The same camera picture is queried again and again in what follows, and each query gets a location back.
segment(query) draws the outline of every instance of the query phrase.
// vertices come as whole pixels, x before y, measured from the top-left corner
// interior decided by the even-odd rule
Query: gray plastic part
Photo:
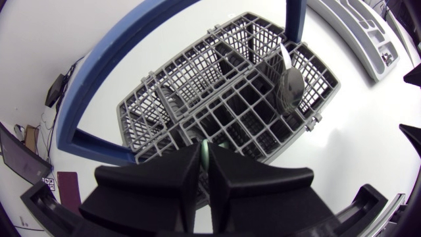
[[[361,0],[309,0],[307,5],[347,42],[375,81],[397,64],[395,46]]]
[[[305,80],[304,96],[288,116],[274,104],[274,85],[284,70],[281,42]],[[321,118],[339,87],[305,44],[288,41],[284,29],[244,13],[209,30],[142,80],[118,105],[117,115],[124,145],[138,163],[204,139],[269,163],[306,124]],[[199,178],[199,200],[209,196],[205,176]]]

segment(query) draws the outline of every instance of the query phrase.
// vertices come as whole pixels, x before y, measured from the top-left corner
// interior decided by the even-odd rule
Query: white wall
[[[57,76],[142,0],[8,0],[0,13],[0,120],[37,125]]]

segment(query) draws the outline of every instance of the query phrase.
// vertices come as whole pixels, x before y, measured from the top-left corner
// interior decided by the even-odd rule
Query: dishwasher cutlery basket
[[[298,108],[286,116],[277,112],[274,92],[284,70],[281,42],[305,80]],[[304,43],[289,41],[284,29],[244,13],[143,78],[118,105],[118,122],[137,163],[204,139],[268,163],[313,129],[339,87]],[[198,205],[206,203],[205,175]]]

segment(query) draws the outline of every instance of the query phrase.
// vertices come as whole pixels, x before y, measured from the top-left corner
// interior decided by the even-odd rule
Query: white surface
[[[37,124],[57,76],[140,2],[7,1],[0,13],[0,120]]]
[[[121,144],[116,106],[140,79],[203,36],[206,29],[245,11],[285,26],[285,1],[201,1],[165,22],[120,62],[95,94],[78,127]],[[380,22],[401,60],[373,85],[347,44],[307,9],[303,41],[330,67],[341,89],[323,111],[321,123],[304,133],[272,165],[311,168],[315,173],[312,187],[334,213],[348,206],[366,183],[389,200],[399,192],[409,194],[420,166],[398,125],[421,127],[421,93],[403,82],[412,65],[397,37]],[[57,171],[78,173],[81,199],[85,200],[96,187],[93,172],[100,163],[57,150],[55,135],[51,156],[55,175]],[[212,231],[209,207],[198,210],[195,231]]]

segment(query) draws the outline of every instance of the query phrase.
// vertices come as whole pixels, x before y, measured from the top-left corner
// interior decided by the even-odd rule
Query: dark red object
[[[79,206],[82,202],[80,201],[78,173],[57,172],[57,182],[59,183],[61,205],[81,216]]]

